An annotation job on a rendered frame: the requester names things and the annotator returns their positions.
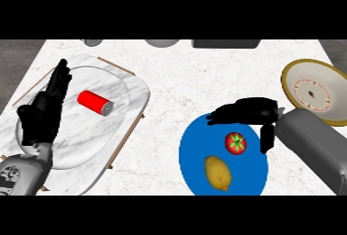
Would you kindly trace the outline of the grey rounded object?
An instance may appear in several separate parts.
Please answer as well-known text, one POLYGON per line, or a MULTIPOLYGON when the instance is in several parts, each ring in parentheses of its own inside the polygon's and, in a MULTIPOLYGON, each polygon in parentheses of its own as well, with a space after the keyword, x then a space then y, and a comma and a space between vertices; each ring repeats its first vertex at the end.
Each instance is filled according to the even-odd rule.
POLYGON ((169 48, 177 43, 177 39, 148 39, 146 43, 157 48, 169 48))

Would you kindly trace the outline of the white bowl with yellow rim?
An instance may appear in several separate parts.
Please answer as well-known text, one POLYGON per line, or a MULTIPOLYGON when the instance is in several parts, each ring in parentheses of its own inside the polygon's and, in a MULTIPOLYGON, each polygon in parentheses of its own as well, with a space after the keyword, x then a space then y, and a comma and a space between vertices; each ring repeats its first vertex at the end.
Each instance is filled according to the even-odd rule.
POLYGON ((296 107, 312 111, 328 125, 347 126, 347 74, 334 65, 313 59, 293 61, 281 84, 296 107))

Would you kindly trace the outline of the small grey round object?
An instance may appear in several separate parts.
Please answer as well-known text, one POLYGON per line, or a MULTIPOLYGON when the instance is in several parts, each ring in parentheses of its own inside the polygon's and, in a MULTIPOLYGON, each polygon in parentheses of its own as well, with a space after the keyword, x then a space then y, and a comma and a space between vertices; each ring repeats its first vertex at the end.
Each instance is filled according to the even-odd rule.
POLYGON ((95 47, 102 43, 102 39, 83 39, 81 40, 89 47, 95 47))

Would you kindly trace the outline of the clear glass bowl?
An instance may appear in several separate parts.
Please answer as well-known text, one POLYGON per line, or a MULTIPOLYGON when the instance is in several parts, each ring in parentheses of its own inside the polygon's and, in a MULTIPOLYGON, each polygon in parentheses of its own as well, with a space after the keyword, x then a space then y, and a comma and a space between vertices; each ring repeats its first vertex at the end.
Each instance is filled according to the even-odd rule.
POLYGON ((71 75, 53 143, 55 170, 73 169, 96 156, 124 122, 129 108, 127 86, 111 69, 77 66, 71 75), (83 91, 93 92, 112 102, 107 116, 78 104, 77 97, 83 91))

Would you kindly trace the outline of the white marble tray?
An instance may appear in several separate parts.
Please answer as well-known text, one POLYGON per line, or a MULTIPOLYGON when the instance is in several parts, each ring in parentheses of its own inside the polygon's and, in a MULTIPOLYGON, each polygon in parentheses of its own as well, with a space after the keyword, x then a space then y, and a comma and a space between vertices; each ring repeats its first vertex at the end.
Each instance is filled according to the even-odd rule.
POLYGON ((139 121, 143 109, 149 101, 149 87, 145 81, 132 73, 120 69, 111 62, 87 55, 80 54, 68 59, 68 67, 96 66, 111 69, 123 79, 129 90, 129 108, 124 122, 101 152, 80 166, 68 170, 52 169, 47 176, 45 193, 47 195, 83 195, 92 189, 124 144, 124 139, 132 133, 132 129, 139 121))

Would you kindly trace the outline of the red can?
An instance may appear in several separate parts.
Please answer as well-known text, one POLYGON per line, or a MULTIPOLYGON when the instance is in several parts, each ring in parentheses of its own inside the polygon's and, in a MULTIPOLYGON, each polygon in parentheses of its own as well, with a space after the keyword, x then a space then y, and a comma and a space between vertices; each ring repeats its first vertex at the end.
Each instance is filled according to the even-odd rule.
POLYGON ((89 90, 78 94, 77 103, 104 117, 111 114, 114 109, 114 103, 89 90))

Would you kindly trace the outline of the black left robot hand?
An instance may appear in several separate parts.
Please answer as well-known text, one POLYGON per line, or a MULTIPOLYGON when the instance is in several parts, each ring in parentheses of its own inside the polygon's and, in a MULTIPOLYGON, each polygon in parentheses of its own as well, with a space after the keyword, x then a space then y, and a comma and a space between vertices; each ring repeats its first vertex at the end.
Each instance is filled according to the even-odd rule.
POLYGON ((22 145, 47 142, 52 143, 58 136, 62 103, 68 92, 73 75, 68 62, 62 59, 53 70, 45 91, 40 91, 30 105, 18 107, 18 116, 22 122, 22 145))

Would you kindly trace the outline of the red tomato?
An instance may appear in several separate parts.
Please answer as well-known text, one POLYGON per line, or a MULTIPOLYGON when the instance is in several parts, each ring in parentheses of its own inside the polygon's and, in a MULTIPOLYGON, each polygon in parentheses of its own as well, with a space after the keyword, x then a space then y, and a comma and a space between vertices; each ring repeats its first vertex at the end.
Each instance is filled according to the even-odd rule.
POLYGON ((247 139, 238 132, 231 132, 225 137, 225 148, 235 154, 244 154, 247 150, 247 139))

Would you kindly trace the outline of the blue plate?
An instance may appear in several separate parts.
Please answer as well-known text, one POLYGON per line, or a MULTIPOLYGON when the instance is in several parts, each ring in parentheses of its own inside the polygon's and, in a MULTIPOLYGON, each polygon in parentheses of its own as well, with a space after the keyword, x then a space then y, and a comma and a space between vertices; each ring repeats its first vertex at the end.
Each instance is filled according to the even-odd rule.
POLYGON ((248 125, 207 124, 207 115, 189 124, 179 147, 182 174, 201 196, 260 195, 269 164, 260 138, 248 125))

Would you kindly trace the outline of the dark grey rectangular appliance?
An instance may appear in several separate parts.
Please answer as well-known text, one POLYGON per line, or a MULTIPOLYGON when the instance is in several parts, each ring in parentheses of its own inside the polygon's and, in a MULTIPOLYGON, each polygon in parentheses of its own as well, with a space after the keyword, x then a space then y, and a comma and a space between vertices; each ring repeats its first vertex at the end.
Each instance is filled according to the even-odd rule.
POLYGON ((192 47, 198 49, 254 49, 259 39, 195 39, 192 47))

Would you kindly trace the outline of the yellow lemon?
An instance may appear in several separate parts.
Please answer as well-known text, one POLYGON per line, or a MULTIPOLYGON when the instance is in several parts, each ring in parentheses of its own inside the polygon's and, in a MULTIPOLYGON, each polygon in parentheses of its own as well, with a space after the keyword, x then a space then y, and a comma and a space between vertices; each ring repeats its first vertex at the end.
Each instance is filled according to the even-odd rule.
POLYGON ((225 161, 217 156, 205 158, 205 174, 211 186, 226 192, 232 183, 232 173, 225 161))

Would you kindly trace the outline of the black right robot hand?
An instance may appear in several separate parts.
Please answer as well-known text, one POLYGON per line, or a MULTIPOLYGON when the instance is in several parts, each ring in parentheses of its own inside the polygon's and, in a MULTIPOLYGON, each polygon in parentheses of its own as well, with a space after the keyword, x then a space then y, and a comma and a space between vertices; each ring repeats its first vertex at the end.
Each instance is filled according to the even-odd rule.
POLYGON ((266 97, 248 97, 220 106, 207 116, 207 124, 260 125, 260 152, 273 147, 273 123, 278 120, 278 103, 266 97))

